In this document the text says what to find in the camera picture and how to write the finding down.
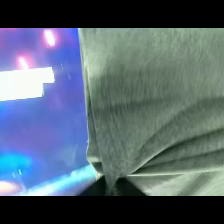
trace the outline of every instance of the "gray shirt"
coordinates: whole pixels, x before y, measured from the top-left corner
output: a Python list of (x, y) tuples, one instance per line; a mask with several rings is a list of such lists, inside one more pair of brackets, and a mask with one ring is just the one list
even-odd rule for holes
[(224, 29), (79, 29), (88, 160), (112, 190), (224, 195)]

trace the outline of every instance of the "pink light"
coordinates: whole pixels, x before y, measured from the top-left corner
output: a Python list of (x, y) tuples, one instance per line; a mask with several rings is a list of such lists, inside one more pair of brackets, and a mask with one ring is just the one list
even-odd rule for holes
[(55, 46), (55, 37), (51, 30), (45, 30), (44, 36), (45, 36), (45, 39), (50, 47)]
[(23, 57), (19, 57), (19, 63), (22, 69), (29, 69), (29, 66), (26, 63), (26, 60)]

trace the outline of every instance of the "wrinkled fabric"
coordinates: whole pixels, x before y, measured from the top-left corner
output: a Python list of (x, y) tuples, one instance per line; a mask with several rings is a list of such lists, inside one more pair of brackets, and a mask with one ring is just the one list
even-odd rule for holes
[(113, 190), (224, 195), (224, 29), (79, 29), (88, 160)]

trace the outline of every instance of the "person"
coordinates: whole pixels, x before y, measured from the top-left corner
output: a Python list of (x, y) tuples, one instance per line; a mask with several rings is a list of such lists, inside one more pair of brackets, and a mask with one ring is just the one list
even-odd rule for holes
[(148, 196), (224, 195), (224, 29), (85, 28), (79, 38), (101, 192), (122, 195), (126, 180)]

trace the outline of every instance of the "t-shirt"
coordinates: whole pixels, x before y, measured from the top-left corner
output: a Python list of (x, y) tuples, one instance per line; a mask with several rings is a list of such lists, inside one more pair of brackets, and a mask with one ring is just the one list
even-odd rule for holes
[(88, 160), (107, 188), (224, 195), (224, 29), (79, 29)]

